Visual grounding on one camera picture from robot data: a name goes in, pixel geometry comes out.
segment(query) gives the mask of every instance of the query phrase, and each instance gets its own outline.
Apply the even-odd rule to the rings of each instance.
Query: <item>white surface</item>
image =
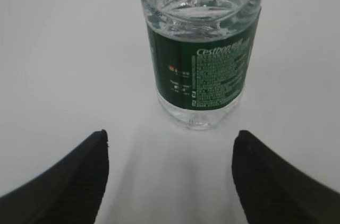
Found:
[[[242,104],[197,133],[157,103],[139,0],[0,0],[0,195],[102,128],[98,223],[244,223],[228,171],[240,129],[340,192],[339,14],[339,0],[263,0]]]

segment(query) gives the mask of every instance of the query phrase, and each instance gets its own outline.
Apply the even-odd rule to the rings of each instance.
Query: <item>water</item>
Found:
[[[160,35],[184,42],[212,42],[245,30],[257,18],[261,0],[142,0],[148,26]],[[212,111],[181,109],[159,101],[181,124],[198,130],[216,125],[238,103]]]

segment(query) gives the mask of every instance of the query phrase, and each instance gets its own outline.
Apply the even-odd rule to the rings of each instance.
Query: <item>white table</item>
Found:
[[[241,129],[340,192],[339,1],[263,0],[242,104],[190,132],[157,103],[139,0],[0,0],[0,195],[102,128],[98,223],[244,223],[230,176]]]

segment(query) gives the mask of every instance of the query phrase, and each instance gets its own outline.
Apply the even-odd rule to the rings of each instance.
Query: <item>water bottle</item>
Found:
[[[217,125],[242,96],[261,0],[141,0],[158,99],[194,130]]]

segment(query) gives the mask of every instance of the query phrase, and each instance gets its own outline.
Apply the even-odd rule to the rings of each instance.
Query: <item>bottle label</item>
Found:
[[[215,110],[243,90],[259,17],[241,33],[215,42],[182,42],[148,27],[156,85],[171,104]]]

